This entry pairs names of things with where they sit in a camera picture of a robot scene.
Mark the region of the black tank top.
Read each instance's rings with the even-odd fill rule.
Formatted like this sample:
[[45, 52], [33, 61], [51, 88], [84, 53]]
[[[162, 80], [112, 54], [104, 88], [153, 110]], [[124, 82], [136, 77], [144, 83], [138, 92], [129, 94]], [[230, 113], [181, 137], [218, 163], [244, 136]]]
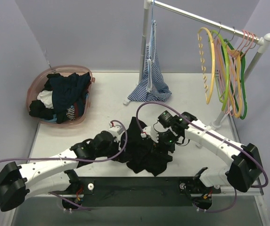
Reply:
[[153, 140], [142, 138], [136, 117], [131, 118], [127, 129], [128, 138], [122, 135], [120, 147], [127, 143], [125, 150], [114, 158], [115, 161], [125, 163], [135, 174], [147, 171], [158, 176], [167, 169], [167, 164], [173, 157], [168, 154], [167, 148], [155, 144]]

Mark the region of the yellow plastic hanger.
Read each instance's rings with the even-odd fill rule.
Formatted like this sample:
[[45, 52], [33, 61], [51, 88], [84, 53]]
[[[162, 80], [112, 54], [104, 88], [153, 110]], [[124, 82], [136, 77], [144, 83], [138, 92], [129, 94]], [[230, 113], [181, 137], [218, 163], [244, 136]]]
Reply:
[[206, 27], [201, 27], [197, 32], [197, 41], [205, 100], [206, 104], [209, 104], [213, 95], [216, 61], [213, 36], [210, 30]]

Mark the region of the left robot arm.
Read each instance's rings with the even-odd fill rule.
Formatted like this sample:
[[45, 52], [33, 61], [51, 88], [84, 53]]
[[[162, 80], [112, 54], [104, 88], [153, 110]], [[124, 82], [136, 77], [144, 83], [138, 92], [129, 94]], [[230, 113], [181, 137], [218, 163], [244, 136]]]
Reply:
[[128, 143], [128, 133], [102, 131], [58, 155], [36, 158], [18, 165], [12, 161], [0, 171], [0, 210], [6, 212], [20, 206], [27, 198], [53, 191], [79, 190], [80, 182], [69, 173], [74, 169], [118, 157], [124, 150], [120, 142]]

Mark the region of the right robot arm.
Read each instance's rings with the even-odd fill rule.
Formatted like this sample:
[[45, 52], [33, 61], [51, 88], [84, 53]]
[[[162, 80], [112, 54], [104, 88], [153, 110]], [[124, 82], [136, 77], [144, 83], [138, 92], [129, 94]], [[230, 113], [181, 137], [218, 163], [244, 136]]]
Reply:
[[171, 146], [180, 137], [186, 138], [211, 151], [226, 163], [220, 169], [202, 170], [193, 180], [196, 191], [203, 192], [213, 186], [232, 186], [240, 192], [247, 192], [260, 176], [262, 161], [255, 145], [234, 142], [188, 112], [183, 112], [181, 116], [172, 116], [164, 111], [159, 115], [158, 121], [167, 130], [160, 133], [160, 143]]

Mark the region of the blue striped tank top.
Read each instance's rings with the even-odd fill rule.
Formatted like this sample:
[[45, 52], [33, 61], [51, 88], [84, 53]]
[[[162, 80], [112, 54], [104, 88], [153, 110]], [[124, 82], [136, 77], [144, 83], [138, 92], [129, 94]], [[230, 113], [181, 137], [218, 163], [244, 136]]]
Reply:
[[165, 102], [172, 95], [161, 73], [156, 50], [156, 21], [151, 24], [149, 43], [146, 44], [143, 77], [136, 88], [129, 94], [128, 100], [135, 102]]

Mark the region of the lime green hanger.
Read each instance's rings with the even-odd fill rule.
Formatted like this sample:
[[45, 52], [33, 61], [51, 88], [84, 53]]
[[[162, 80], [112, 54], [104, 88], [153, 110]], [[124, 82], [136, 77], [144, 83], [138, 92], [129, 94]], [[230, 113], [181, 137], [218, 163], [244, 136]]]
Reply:
[[216, 31], [210, 31], [213, 37], [215, 54], [218, 57], [220, 86], [217, 85], [219, 101], [222, 102], [221, 110], [224, 112], [229, 98], [229, 56], [227, 51], [227, 43], [223, 40], [223, 37]]

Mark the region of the light blue hanger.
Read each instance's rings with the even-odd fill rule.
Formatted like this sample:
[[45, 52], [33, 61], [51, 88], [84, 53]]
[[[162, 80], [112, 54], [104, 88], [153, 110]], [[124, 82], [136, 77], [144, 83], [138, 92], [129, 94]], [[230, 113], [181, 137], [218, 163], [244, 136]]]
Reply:
[[156, 36], [156, 23], [154, 20], [154, 5], [155, 1], [151, 1], [151, 7], [152, 7], [152, 12], [151, 12], [151, 30], [150, 30], [150, 39], [149, 39], [149, 60], [154, 61], [155, 60], [155, 46], [156, 46], [156, 41], [155, 41], [155, 36]]

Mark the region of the pile of dark clothes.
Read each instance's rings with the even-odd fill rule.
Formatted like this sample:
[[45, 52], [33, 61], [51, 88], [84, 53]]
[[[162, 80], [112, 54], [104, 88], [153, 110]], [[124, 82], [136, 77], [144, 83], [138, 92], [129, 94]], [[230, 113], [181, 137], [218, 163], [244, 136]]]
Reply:
[[56, 124], [74, 121], [84, 114], [90, 85], [89, 72], [48, 74], [43, 89], [29, 104], [29, 115]]

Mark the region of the pink laundry basket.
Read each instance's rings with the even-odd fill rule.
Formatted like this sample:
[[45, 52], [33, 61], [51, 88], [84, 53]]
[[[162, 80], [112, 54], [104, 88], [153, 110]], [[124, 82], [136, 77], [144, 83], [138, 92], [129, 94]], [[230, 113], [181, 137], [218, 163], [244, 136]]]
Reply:
[[47, 69], [28, 89], [28, 113], [50, 126], [80, 124], [90, 107], [90, 90], [94, 82], [92, 72], [84, 66], [63, 65]]

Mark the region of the silver clothes rack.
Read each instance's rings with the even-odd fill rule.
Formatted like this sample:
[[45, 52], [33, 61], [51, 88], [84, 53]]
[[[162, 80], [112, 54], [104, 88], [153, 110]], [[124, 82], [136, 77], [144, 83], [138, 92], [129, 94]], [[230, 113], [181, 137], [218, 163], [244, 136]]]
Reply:
[[[240, 38], [246, 38], [248, 40], [251, 40], [256, 45], [259, 45], [259, 48], [257, 50], [257, 53], [253, 57], [251, 63], [249, 64], [248, 68], [246, 69], [244, 73], [244, 80], [248, 78], [248, 76], [251, 74], [252, 70], [258, 63], [261, 56], [266, 52], [270, 45], [270, 33], [264, 35], [263, 37], [258, 37], [256, 35], [248, 34], [247, 32], [240, 31], [235, 29], [234, 27], [223, 25], [221, 22], [215, 22], [209, 19], [206, 19], [204, 17], [189, 13], [187, 11], [181, 10], [179, 8], [167, 5], [165, 3], [159, 2], [155, 0], [155, 5], [161, 7], [163, 9], [166, 9], [168, 11], [174, 12], [176, 14], [185, 16], [187, 18], [193, 19], [195, 21], [210, 25], [212, 27], [216, 27], [219, 29], [219, 31], [227, 31], [233, 34], [233, 36], [237, 36]], [[146, 55], [146, 44], [147, 44], [147, 26], [149, 23], [149, 12], [152, 11], [151, 7], [151, 0], [144, 1], [144, 21], [143, 21], [143, 32], [142, 32], [142, 40], [141, 40], [141, 53], [140, 53], [140, 66], [139, 66], [139, 81], [142, 80], [143, 77], [143, 69], [144, 69], [144, 61], [145, 61], [145, 55]], [[128, 98], [124, 101], [124, 105], [128, 105], [131, 101], [128, 100]]]

